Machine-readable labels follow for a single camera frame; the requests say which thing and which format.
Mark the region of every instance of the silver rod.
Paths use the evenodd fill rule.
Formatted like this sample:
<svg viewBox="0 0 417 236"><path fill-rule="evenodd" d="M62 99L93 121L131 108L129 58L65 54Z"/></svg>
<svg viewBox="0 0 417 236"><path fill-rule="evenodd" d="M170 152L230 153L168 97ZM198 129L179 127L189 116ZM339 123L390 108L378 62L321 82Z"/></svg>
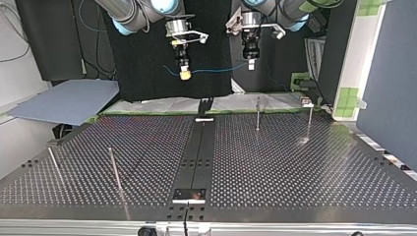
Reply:
<svg viewBox="0 0 417 236"><path fill-rule="evenodd" d="M120 183L119 171L117 170L116 159L114 158L114 154L113 154L113 148L109 147L108 153L110 154L111 164L113 165L113 170L114 170L114 175L116 177L117 186L119 187L119 190L123 190L122 184Z"/></svg>
<svg viewBox="0 0 417 236"><path fill-rule="evenodd" d="M258 97L258 101L257 101L257 131L260 130L260 123L261 123L261 98Z"/></svg>
<svg viewBox="0 0 417 236"><path fill-rule="evenodd" d="M49 147L49 148L48 148L48 151L49 151L49 154L50 154L50 156L51 156L51 158L52 158L53 165L55 165L55 168L59 168L59 167L58 167L58 163L56 162L56 159L55 159L55 155L53 154L52 148L51 148L51 147Z"/></svg>
<svg viewBox="0 0 417 236"><path fill-rule="evenodd" d="M314 107L310 108L309 126L312 124L313 109Z"/></svg>
<svg viewBox="0 0 417 236"><path fill-rule="evenodd" d="M261 121L261 111L258 111L258 117L257 117L257 130L260 130L260 121Z"/></svg>

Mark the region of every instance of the black panel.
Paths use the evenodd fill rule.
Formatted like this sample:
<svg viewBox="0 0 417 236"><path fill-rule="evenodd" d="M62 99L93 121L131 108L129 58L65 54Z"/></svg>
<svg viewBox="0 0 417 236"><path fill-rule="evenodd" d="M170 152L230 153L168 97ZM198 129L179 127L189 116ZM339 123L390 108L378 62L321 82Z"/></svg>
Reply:
<svg viewBox="0 0 417 236"><path fill-rule="evenodd" d="M381 26L358 127L417 170L417 1L392 1Z"/></svg>
<svg viewBox="0 0 417 236"><path fill-rule="evenodd" d="M85 1L81 9L82 15L80 16L79 10L82 0L72 0L72 2L75 10L74 16L79 32L82 56L87 62L86 78L111 78L115 68L113 52L111 51L106 27L102 18L102 14L107 15L107 13L101 12L100 8L94 1ZM85 24L94 30L88 29L84 26L81 21L81 17L83 18Z"/></svg>
<svg viewBox="0 0 417 236"><path fill-rule="evenodd" d="M192 43L189 54L192 70L231 68L230 47L225 23L230 2L224 0L185 0L186 11L196 14L191 19L194 29L209 34L207 44ZM231 92L231 73L194 74L188 82L170 75L163 65L178 72L174 50L165 37L165 22L161 20L142 31L123 36L117 32L108 16L105 18L113 48L118 81L123 99L128 101L171 96L193 98L224 96Z"/></svg>
<svg viewBox="0 0 417 236"><path fill-rule="evenodd" d="M357 2L344 1L341 6L331 10L319 78L320 88L329 103L334 103L336 96Z"/></svg>
<svg viewBox="0 0 417 236"><path fill-rule="evenodd" d="M80 79L82 65L70 0L17 0L42 79Z"/></svg>

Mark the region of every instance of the black cable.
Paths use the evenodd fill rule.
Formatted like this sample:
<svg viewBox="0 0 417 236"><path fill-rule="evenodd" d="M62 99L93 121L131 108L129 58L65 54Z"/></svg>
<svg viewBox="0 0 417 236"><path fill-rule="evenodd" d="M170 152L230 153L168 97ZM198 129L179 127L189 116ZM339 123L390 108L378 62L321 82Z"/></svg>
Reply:
<svg viewBox="0 0 417 236"><path fill-rule="evenodd" d="M344 2L344 0L338 0L335 3L330 4L330 5L321 4L321 3L316 2L315 0L307 0L307 2L317 8L332 9L332 8L336 8L340 6Z"/></svg>
<svg viewBox="0 0 417 236"><path fill-rule="evenodd" d="M14 57L14 58L6 59L6 60L1 60L0 63L11 62L11 61L16 61L18 59L21 59L22 57L26 56L29 53L29 49L30 49L30 45L28 45L28 48L22 55Z"/></svg>
<svg viewBox="0 0 417 236"><path fill-rule="evenodd" d="M97 5L97 28L98 29L100 28L100 9L99 9L98 5ZM116 70L116 68L114 68L111 71L108 71L100 65L99 55L98 55L98 53L99 53L99 41L100 41L100 31L98 30L97 33L96 33L96 39L95 39L95 62L97 64L97 67L98 67L98 69L100 69L103 72L113 74L114 71Z"/></svg>
<svg viewBox="0 0 417 236"><path fill-rule="evenodd" d="M188 227L187 227L187 216L188 216L188 206L187 209L185 211L185 217L184 217L184 236L188 236Z"/></svg>
<svg viewBox="0 0 417 236"><path fill-rule="evenodd" d="M312 61L310 60L310 51L309 51L309 49L307 48L307 61L309 62L309 65L310 65L310 68L311 68L311 70L312 70L312 77L313 77L313 81L316 83L316 86L317 86L317 90L319 91L319 93L320 93L320 96L323 98L323 101L326 103L326 105L328 106L328 108L330 109L330 111L331 111L331 113L333 113L333 105L332 104L330 104L329 102L328 102L328 100L325 98L325 96L323 95L323 93L322 93L322 90L320 89L320 86L319 86L319 83L317 82L317 80L316 80L316 76L314 75L314 73L313 73L313 64L312 64Z"/></svg>
<svg viewBox="0 0 417 236"><path fill-rule="evenodd" d="M364 234L360 231L356 231L352 234L352 236L364 236Z"/></svg>
<svg viewBox="0 0 417 236"><path fill-rule="evenodd" d="M76 27L76 32L77 32L77 40L78 40L78 43L79 43L79 46L80 46L80 54L81 54L81 58L83 59L83 61L84 61L84 63L85 63L85 65L87 65L87 66L90 66L93 70L95 70L95 72L96 72L96 74L95 74L95 78L96 79L98 79L98 76L99 75L102 75L104 78L106 78L106 79L108 79L108 80L111 80L111 78L110 77L108 77L107 75L105 75L104 73L102 73L98 68L97 68L97 66L95 66L94 64L92 64L92 62L90 62L89 60L87 60L86 59L86 55L84 54L84 50L83 50L83 46L82 46L82 43L81 43L81 37L80 37L80 31L79 31L79 27L78 27L78 24L77 24L77 21L76 21L76 12L75 12L75 9L74 9L74 0L71 0L71 3L72 3L72 5L73 5L73 8L72 8L72 10L73 10L73 16L74 16L74 24L75 24L75 27Z"/></svg>

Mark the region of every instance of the metal bracket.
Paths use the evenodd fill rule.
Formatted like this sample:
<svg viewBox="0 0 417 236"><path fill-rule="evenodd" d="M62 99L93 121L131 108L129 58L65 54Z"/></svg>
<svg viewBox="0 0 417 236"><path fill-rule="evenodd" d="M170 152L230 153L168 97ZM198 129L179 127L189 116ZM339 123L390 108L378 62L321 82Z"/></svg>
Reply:
<svg viewBox="0 0 417 236"><path fill-rule="evenodd" d="M192 40L186 40L186 39L181 39L178 38L177 36L183 36L183 35L189 35L189 34L197 34L200 36L200 38L197 39L192 39ZM175 32L172 33L171 36L173 38L175 38L176 44L187 44L190 42L195 42L195 41L199 41L201 44L205 44L208 41L209 35L200 31L196 31L196 30L188 30L188 31L182 31L182 32Z"/></svg>
<svg viewBox="0 0 417 236"><path fill-rule="evenodd" d="M205 189L176 189L172 203L174 204L205 204Z"/></svg>
<svg viewBox="0 0 417 236"><path fill-rule="evenodd" d="M253 24L253 25L242 25L242 8L239 7L238 10L234 13L234 15L230 18L230 20L226 23L226 32L227 34L237 35L243 30L253 29L253 28L272 28L273 38L282 39L286 35L286 31L278 24Z"/></svg>
<svg viewBox="0 0 417 236"><path fill-rule="evenodd" d="M214 118L209 117L206 115L206 112L211 110L212 103L214 102L214 98L210 97L207 99L202 99L199 105L199 113L196 118L196 122L207 122L207 121L214 121Z"/></svg>

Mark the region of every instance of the metal post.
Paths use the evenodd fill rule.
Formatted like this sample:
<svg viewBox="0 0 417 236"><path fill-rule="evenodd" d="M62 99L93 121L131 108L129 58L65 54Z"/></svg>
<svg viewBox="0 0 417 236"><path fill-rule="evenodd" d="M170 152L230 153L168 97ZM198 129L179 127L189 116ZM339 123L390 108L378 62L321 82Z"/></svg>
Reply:
<svg viewBox="0 0 417 236"><path fill-rule="evenodd" d="M55 159L55 155L53 154L52 148L49 147L48 148L48 151L49 151L49 154L50 154L50 156L52 158L53 165L55 165L55 168L59 168L58 163L56 162L56 159Z"/></svg>
<svg viewBox="0 0 417 236"><path fill-rule="evenodd" d="M260 98L258 97L258 101L257 101L257 131L260 130L260 125L261 125L261 101L260 101Z"/></svg>
<svg viewBox="0 0 417 236"><path fill-rule="evenodd" d="M111 164L113 165L114 176L116 177L117 186L119 187L119 190L123 190L122 189L122 184L121 184L120 178L119 178L119 171L117 170L116 159L114 158L114 154L113 154L113 148L109 147L108 148L108 153L110 155Z"/></svg>
<svg viewBox="0 0 417 236"><path fill-rule="evenodd" d="M314 109L314 107L311 107L311 108L310 108L309 127L310 127L310 125L312 124L313 109Z"/></svg>

